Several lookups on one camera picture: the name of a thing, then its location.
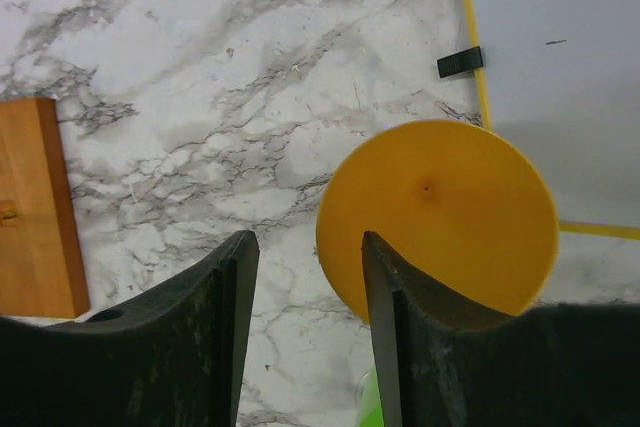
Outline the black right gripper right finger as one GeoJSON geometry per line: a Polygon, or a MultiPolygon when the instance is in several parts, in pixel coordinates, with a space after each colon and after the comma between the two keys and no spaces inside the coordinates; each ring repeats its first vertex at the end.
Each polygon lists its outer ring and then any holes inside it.
{"type": "Polygon", "coordinates": [[[388,426],[635,426],[639,308],[559,304],[510,316],[362,240],[388,426]]]}

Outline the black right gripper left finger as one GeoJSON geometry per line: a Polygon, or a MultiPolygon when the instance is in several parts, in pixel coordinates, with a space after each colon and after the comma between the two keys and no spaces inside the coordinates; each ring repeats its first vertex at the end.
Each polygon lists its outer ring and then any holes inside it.
{"type": "Polygon", "coordinates": [[[5,426],[232,426],[259,246],[232,234],[155,287],[83,322],[1,322],[5,426]]]}

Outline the green plastic wine glass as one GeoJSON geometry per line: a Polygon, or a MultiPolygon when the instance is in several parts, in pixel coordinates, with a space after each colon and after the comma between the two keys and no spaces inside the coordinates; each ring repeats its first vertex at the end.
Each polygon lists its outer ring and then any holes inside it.
{"type": "Polygon", "coordinates": [[[371,367],[356,388],[357,417],[355,427],[384,427],[376,369],[371,367]]]}

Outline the yellow plastic wine glass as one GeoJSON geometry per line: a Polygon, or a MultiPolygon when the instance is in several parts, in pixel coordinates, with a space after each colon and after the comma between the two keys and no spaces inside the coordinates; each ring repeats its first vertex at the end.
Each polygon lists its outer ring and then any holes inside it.
{"type": "Polygon", "coordinates": [[[369,317],[361,253],[368,232],[456,293],[510,316],[537,297],[559,243],[552,195],[528,158],[490,131],[451,120],[375,135],[324,190],[319,263],[362,320],[369,317]]]}

